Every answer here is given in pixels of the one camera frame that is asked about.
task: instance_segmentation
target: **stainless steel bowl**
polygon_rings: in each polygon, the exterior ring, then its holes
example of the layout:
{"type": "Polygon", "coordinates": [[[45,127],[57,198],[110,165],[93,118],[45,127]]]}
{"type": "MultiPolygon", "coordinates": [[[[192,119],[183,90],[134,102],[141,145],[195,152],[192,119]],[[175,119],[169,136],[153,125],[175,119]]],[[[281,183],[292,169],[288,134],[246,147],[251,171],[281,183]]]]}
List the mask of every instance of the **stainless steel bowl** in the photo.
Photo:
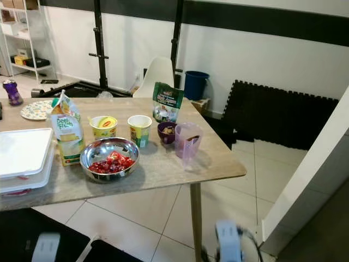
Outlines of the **stainless steel bowl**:
{"type": "Polygon", "coordinates": [[[139,161],[139,149],[135,143],[125,138],[106,138],[89,144],[80,154],[80,164],[83,172],[92,180],[100,183],[110,183],[131,174],[139,161]],[[100,174],[88,169],[94,162],[105,160],[113,151],[131,158],[135,163],[129,168],[110,174],[100,174]]]}

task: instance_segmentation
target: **paper cup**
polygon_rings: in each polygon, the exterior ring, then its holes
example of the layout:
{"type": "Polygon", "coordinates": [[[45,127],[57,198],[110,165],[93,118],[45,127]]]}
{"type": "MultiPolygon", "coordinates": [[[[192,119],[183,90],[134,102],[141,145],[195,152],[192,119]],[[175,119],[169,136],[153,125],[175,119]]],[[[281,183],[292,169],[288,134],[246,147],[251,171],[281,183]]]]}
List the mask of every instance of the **paper cup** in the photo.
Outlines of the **paper cup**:
{"type": "Polygon", "coordinates": [[[130,126],[131,140],[139,148],[146,147],[149,140],[149,130],[152,125],[152,119],[148,116],[136,115],[131,116],[127,123],[130,126]]]}
{"type": "Polygon", "coordinates": [[[111,116],[93,117],[89,124],[92,127],[92,132],[95,140],[102,139],[102,138],[114,138],[116,136],[116,125],[118,124],[118,121],[114,117],[111,117],[111,116]],[[108,127],[99,127],[98,125],[100,121],[106,117],[115,120],[115,124],[108,127]]]}

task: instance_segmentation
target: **yellow cup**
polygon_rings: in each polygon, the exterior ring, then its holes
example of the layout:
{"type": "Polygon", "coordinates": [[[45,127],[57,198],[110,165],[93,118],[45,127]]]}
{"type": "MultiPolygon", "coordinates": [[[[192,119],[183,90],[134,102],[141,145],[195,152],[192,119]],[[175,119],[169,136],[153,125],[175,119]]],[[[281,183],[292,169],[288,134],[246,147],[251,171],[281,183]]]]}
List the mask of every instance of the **yellow cup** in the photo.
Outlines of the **yellow cup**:
{"type": "Polygon", "coordinates": [[[136,115],[127,120],[130,126],[131,140],[139,147],[148,145],[149,130],[152,125],[152,119],[148,116],[136,115]]]}
{"type": "Polygon", "coordinates": [[[95,140],[102,138],[114,138],[118,121],[111,116],[97,116],[90,121],[95,140]]]}

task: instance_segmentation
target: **small bowl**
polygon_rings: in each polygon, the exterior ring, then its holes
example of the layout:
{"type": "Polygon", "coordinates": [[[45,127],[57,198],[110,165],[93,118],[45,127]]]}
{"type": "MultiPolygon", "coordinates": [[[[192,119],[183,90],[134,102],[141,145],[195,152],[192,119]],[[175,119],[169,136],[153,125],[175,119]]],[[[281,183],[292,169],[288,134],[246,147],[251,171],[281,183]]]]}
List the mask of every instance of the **small bowl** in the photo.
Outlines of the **small bowl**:
{"type": "Polygon", "coordinates": [[[82,150],[80,164],[82,171],[93,181],[99,183],[110,183],[121,177],[130,175],[136,168],[139,161],[139,149],[135,143],[125,138],[104,138],[97,140],[82,150]],[[117,151],[126,157],[131,158],[135,163],[122,171],[109,174],[101,174],[90,171],[88,168],[94,162],[105,160],[113,151],[117,151]]]}
{"type": "Polygon", "coordinates": [[[163,130],[165,129],[165,127],[173,127],[173,129],[175,129],[176,125],[177,124],[173,123],[173,122],[163,122],[163,123],[158,124],[158,135],[164,144],[173,143],[175,141],[176,135],[175,135],[175,133],[164,134],[163,130]]]}

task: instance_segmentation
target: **black wall stripe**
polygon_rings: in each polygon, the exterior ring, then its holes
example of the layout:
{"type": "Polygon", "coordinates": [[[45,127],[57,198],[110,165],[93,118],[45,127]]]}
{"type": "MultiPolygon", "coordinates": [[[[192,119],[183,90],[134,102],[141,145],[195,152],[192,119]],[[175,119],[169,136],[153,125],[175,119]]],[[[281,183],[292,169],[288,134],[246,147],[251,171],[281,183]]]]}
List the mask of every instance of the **black wall stripe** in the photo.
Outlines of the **black wall stripe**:
{"type": "MultiPolygon", "coordinates": [[[[42,5],[93,11],[93,0],[41,0],[42,5]]],[[[174,21],[176,0],[101,0],[103,13],[174,21]]],[[[184,1],[183,22],[349,46],[349,18],[213,2],[184,1]]]]}

